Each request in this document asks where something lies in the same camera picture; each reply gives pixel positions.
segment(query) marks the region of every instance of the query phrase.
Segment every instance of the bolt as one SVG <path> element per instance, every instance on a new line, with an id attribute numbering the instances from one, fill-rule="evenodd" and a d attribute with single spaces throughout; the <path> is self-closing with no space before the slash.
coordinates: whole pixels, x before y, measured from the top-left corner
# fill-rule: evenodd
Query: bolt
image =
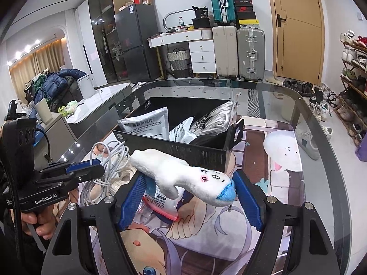
<path id="1" fill-rule="evenodd" d="M 274 203 L 276 203 L 277 199 L 274 196 L 271 195 L 271 196 L 267 197 L 267 201 L 271 204 L 274 204 Z"/>
<path id="2" fill-rule="evenodd" d="M 307 202 L 307 203 L 305 203 L 305 208 L 306 208 L 307 210 L 312 210 L 312 209 L 313 209 L 313 204 L 311 204 L 311 203 Z"/>
<path id="3" fill-rule="evenodd" d="M 112 203 L 113 200 L 114 200 L 114 197 L 112 195 L 106 196 L 105 199 L 104 199 L 105 203 L 107 203 L 107 204 Z"/>
<path id="4" fill-rule="evenodd" d="M 76 203 L 70 203 L 69 205 L 67 205 L 67 208 L 69 210 L 74 210 L 76 208 Z"/>

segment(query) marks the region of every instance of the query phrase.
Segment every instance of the tall cabinet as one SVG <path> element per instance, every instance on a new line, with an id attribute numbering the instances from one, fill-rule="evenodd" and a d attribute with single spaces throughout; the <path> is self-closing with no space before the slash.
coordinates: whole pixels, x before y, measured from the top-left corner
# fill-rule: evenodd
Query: tall cabinet
<path id="1" fill-rule="evenodd" d="M 98 56 L 108 83 L 128 79 L 114 15 L 131 0 L 88 0 Z"/>

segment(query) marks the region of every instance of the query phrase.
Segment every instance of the human hand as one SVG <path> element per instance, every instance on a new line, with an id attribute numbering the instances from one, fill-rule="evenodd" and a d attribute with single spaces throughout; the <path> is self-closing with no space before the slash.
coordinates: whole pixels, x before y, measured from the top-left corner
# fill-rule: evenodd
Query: human hand
<path id="1" fill-rule="evenodd" d="M 40 214 L 38 214 L 38 216 L 36 216 L 36 214 L 34 213 L 21 213 L 23 232 L 28 236 L 32 236 L 32 233 L 29 230 L 27 223 L 39 223 L 40 226 L 36 228 L 36 233 L 38 234 L 38 236 L 44 238 L 45 240 L 50 240 L 56 230 L 56 219 L 53 214 L 53 210 L 54 205 L 50 205 L 45 208 Z M 11 209 L 10 212 L 11 218 L 14 222 L 13 209 Z"/>
<path id="2" fill-rule="evenodd" d="M 172 224 L 166 237 L 175 240 L 189 238 L 200 231 L 205 219 L 206 204 L 194 196 L 177 213 L 178 219 Z"/>

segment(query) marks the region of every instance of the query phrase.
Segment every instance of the open black box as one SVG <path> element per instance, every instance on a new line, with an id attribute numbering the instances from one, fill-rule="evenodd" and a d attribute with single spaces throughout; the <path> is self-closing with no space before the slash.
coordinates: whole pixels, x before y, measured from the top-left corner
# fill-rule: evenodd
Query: open black box
<path id="1" fill-rule="evenodd" d="M 169 131 L 174 129 L 181 122 L 194 116 L 193 122 L 199 120 L 210 111 L 226 103 L 226 100 L 186 98 L 186 97 L 151 97 L 144 104 L 140 105 L 128 117 L 140 116 L 162 107 L 168 108 Z M 151 138 L 140 135 L 133 135 L 123 132 L 117 126 L 113 133 L 119 141 L 126 141 L 130 155 L 135 150 L 156 149 L 185 160 L 190 166 L 199 166 L 209 170 L 225 172 L 229 160 L 229 151 L 237 145 L 243 134 L 243 119 L 237 125 L 231 125 L 227 131 L 215 136 L 205 146 L 177 143 L 158 138 Z"/>

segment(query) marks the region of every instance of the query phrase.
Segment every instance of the refrigerator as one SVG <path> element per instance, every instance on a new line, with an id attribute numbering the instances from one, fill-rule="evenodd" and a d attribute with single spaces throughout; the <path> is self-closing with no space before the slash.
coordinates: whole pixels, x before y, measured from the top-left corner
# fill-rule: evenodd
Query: refrigerator
<path id="1" fill-rule="evenodd" d="M 148 38 L 158 34 L 153 5 L 132 4 L 115 14 L 116 28 L 131 83 L 160 76 L 157 52 Z"/>

